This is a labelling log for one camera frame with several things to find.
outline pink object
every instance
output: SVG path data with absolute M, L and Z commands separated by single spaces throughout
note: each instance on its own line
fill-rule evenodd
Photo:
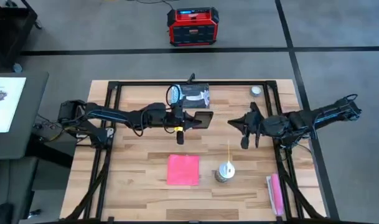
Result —
M 199 156 L 170 155 L 167 184 L 199 185 Z
M 282 216 L 283 215 L 283 198 L 282 198 L 281 185 L 279 183 L 279 177 L 277 174 L 272 174 L 271 182 L 272 182 L 273 200 L 274 200 L 274 205 L 276 209 L 276 215 Z

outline white lid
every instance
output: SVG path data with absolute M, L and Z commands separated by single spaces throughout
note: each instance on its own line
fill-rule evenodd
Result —
M 229 179 L 235 175 L 235 168 L 230 161 L 220 165 L 220 174 L 222 177 Z
M 254 95 L 259 95 L 261 93 L 261 88 L 258 86 L 253 86 L 251 87 L 251 92 Z

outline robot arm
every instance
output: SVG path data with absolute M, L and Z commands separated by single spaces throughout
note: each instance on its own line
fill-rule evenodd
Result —
M 336 121 L 356 121 L 361 109 L 354 100 L 357 95 L 349 95 L 335 103 L 308 111 L 292 111 L 264 118 L 256 103 L 250 104 L 251 111 L 243 117 L 228 121 L 228 124 L 241 131 L 241 147 L 248 149 L 249 135 L 256 135 L 256 147 L 261 135 L 282 140 L 284 147 L 291 147 L 300 138 L 309 134 L 316 138 L 316 130 Z
M 202 113 L 210 114 L 210 112 L 196 112 L 195 117 L 182 110 L 182 100 L 171 104 L 170 108 L 166 108 L 164 103 L 152 103 L 143 109 L 135 111 L 120 111 L 104 106 L 98 106 L 95 103 L 85 103 L 81 100 L 66 101 L 61 104 L 58 116 L 58 122 L 63 126 L 64 130 L 76 136 L 76 134 L 87 134 L 91 139 L 91 143 L 95 146 L 103 146 L 106 144 L 108 137 L 105 129 L 95 127 L 89 119 L 101 119 L 125 124 L 131 128 L 137 136 L 142 136 L 146 128 L 177 128 L 177 143 L 184 143 L 184 131 L 190 128 L 208 128 L 201 125 L 210 121 L 202 121 L 199 118 Z

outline metal rod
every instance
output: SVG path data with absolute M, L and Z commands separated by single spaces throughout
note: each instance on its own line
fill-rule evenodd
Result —
M 108 88 L 108 90 L 106 92 L 105 107 L 109 107 L 111 95 L 112 95 L 112 89 Z M 106 121 L 102 121 L 101 122 L 101 127 L 102 128 L 106 128 Z M 90 177 L 90 185 L 88 186 L 88 189 L 90 189 L 90 187 L 93 185 L 93 183 L 94 183 L 94 181 L 96 179 L 96 175 L 98 173 L 98 168 L 99 168 L 99 163 L 100 163 L 100 157 L 101 157 L 101 151 L 102 151 L 102 149 L 96 148 L 95 150 L 96 151 L 95 151 L 94 161 L 93 161 L 93 164 L 92 164 L 91 177 Z M 92 197 L 91 197 L 91 199 L 89 199 L 88 204 L 87 204 L 87 206 L 84 209 L 84 216 L 83 216 L 84 219 L 90 217 L 91 207 L 92 207 Z
M 274 86 L 274 88 L 272 88 L 272 90 L 274 92 L 276 111 L 278 112 L 278 114 L 281 114 L 282 113 L 282 106 L 281 106 L 281 100 L 279 99 L 278 88 L 276 86 Z M 291 157 L 291 152 L 289 152 L 289 149 L 285 148 L 284 153 L 286 156 L 286 162 L 288 163 L 290 178 L 293 181 L 294 186 L 296 188 L 298 188 L 297 178 L 296 178 L 296 170 L 294 169 L 293 158 Z M 298 218 L 304 218 L 304 212 L 302 211 L 301 203 L 297 197 L 294 197 L 294 203 L 296 204 L 296 210 L 297 210 Z
M 120 103 L 120 95 L 121 95 L 121 85 L 117 86 L 116 90 L 116 97 L 115 97 L 115 106 L 114 109 L 118 110 L 119 109 L 119 103 Z M 112 123 L 112 128 L 114 131 L 116 131 L 116 123 Z M 110 141 L 110 144 L 107 145 L 106 149 L 106 156 L 105 156 L 105 161 L 104 163 L 106 164 L 106 174 L 105 178 L 102 180 L 101 187 L 100 187 L 100 194 L 98 198 L 98 206 L 96 208 L 96 215 L 95 218 L 101 218 L 102 217 L 102 210 L 103 210 L 103 203 L 105 200 L 105 193 L 106 193 L 106 183 L 108 181 L 108 174 L 109 174 L 109 167 L 110 167 L 110 160 L 111 160 L 111 152 L 112 152 L 112 147 L 113 147 L 113 139 L 114 136 L 112 136 L 112 140 Z
M 268 116 L 272 116 L 273 112 L 272 112 L 272 106 L 271 106 L 271 99 L 269 97 L 268 85 L 266 83 L 263 85 L 263 90 L 264 90 L 265 103 L 266 103 Z M 282 188 L 284 212 L 286 215 L 286 219 L 289 219 L 292 217 L 292 215 L 291 215 L 291 208 L 290 208 L 290 202 L 289 202 L 289 196 L 288 196 L 288 189 L 286 188 L 286 183 L 284 182 L 284 179 L 281 177 L 285 172 L 281 153 L 280 153 L 281 149 L 279 146 L 279 142 L 277 142 L 276 139 L 273 139 L 273 144 L 274 144 L 274 151 L 275 151 L 276 167 L 278 168 L 278 174 L 279 174 L 279 183 L 281 184 L 281 188 Z
M 307 211 L 308 215 L 311 218 L 324 218 L 322 215 L 320 215 L 314 207 L 307 201 L 305 196 L 301 193 L 297 185 L 293 182 L 292 178 L 289 176 L 287 172 L 285 172 L 284 175 L 282 175 L 282 178 L 284 181 L 288 184 L 290 189 L 293 191 L 294 198 L 298 198 L 301 204 L 304 206 L 304 209 Z
M 193 84 L 209 84 L 209 85 L 265 85 L 267 81 L 213 81 L 213 80 L 193 80 Z M 187 82 L 184 80 L 177 81 L 124 81 L 124 82 L 116 82 L 116 86 L 161 86 L 161 85 L 186 85 Z
M 89 201 L 92 199 L 92 196 L 94 192 L 96 191 L 96 189 L 98 188 L 99 184 L 105 178 L 105 172 L 107 171 L 105 165 L 106 164 L 103 164 L 100 174 L 98 175 L 98 177 L 96 177 L 94 184 L 92 185 L 92 187 L 90 187 L 90 189 L 88 189 L 87 193 L 84 195 L 84 197 L 82 198 L 80 203 L 76 206 L 76 208 L 73 210 L 73 212 L 69 216 L 66 217 L 66 220 L 76 221 L 79 218 L 83 209 L 86 207 L 86 205 L 88 205 Z

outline black metal frame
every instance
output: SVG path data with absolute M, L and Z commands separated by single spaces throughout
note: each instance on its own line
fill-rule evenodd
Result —
M 212 80 L 190 80 L 192 83 L 208 83 L 209 85 L 249 85 L 249 86 L 261 86 L 264 91 L 264 97 L 265 97 L 265 102 L 267 106 L 267 112 L 268 116 L 273 115 L 273 106 L 271 104 L 271 98 L 269 95 L 269 89 L 272 90 L 273 92 L 273 97 L 275 100 L 275 105 L 276 105 L 276 111 L 277 113 L 282 113 L 282 108 L 281 108 L 281 102 L 279 99 L 279 93 L 278 93 L 278 86 L 276 84 L 276 81 L 274 80 L 268 80 L 268 81 L 212 81 Z M 105 99 L 105 106 L 109 107 L 113 90 L 115 91 L 115 103 L 114 103 L 114 109 L 119 108 L 119 101 L 121 98 L 121 90 L 123 86 L 159 86 L 159 85 L 173 85 L 173 84 L 187 84 L 188 82 L 185 81 L 178 81 L 178 82 L 173 82 L 173 81 L 154 81 L 154 82 L 141 82 L 141 81 L 126 81 L 126 82 L 117 82 L 117 81 L 111 81 L 108 83 L 108 88 L 106 92 L 106 99 Z M 103 121 L 101 123 L 101 127 L 105 128 L 106 127 L 106 122 Z M 111 127 L 116 130 L 116 123 L 111 123 Z M 110 160 L 111 160 L 111 151 L 113 147 L 113 139 L 114 135 L 112 135 L 108 143 L 105 147 L 106 154 L 105 154 L 105 161 L 104 161 L 104 167 L 102 168 L 100 174 L 98 177 L 96 174 L 98 173 L 98 167 L 99 167 L 99 162 L 100 162 L 100 155 L 101 155 L 101 150 L 102 149 L 96 149 L 95 151 L 95 157 L 93 161 L 93 169 L 91 171 L 91 179 L 90 179 L 90 186 L 88 191 L 89 192 L 94 192 L 97 186 L 100 184 L 101 181 L 101 186 L 100 186 L 100 193 L 98 197 L 98 205 L 96 208 L 96 215 L 95 219 L 100 220 L 102 216 L 102 209 L 103 209 L 103 203 L 105 199 L 105 193 L 106 193 L 106 183 L 108 180 L 108 171 L 109 171 L 109 166 L 110 166 Z M 286 172 L 283 164 L 283 160 L 281 157 L 281 147 L 280 147 L 280 142 L 277 139 L 273 140 L 273 146 L 274 146 L 274 153 L 275 153 L 275 158 L 276 158 L 276 165 L 278 168 L 278 174 L 279 174 L 279 180 L 282 188 L 282 196 L 283 196 L 283 202 L 284 202 L 284 210 L 285 210 L 285 215 L 286 218 L 292 218 L 292 213 L 291 213 L 291 207 L 290 207 L 290 202 L 289 202 L 289 197 L 288 197 L 288 190 L 286 188 L 286 184 L 290 186 L 290 188 L 293 190 L 294 196 L 295 196 L 295 204 L 296 204 L 296 210 L 297 210 L 297 217 L 300 219 L 304 218 L 304 214 L 302 211 L 302 205 L 304 208 L 310 213 L 310 216 L 312 218 L 322 218 L 312 207 L 311 205 L 306 201 L 305 197 L 300 193 L 298 190 L 297 186 L 297 181 L 296 181 L 296 173 L 294 170 L 294 165 L 291 157 L 291 152 L 289 152 L 290 149 L 283 149 L 286 155 L 285 161 L 287 162 L 288 165 L 288 171 Z M 90 210 L 91 210 L 91 205 L 92 205 L 92 196 L 91 195 L 86 195 L 85 200 L 83 199 L 82 203 L 83 206 L 85 206 L 85 211 L 84 211 L 84 219 L 90 218 Z M 78 218 L 79 213 L 76 213 L 70 218 Z

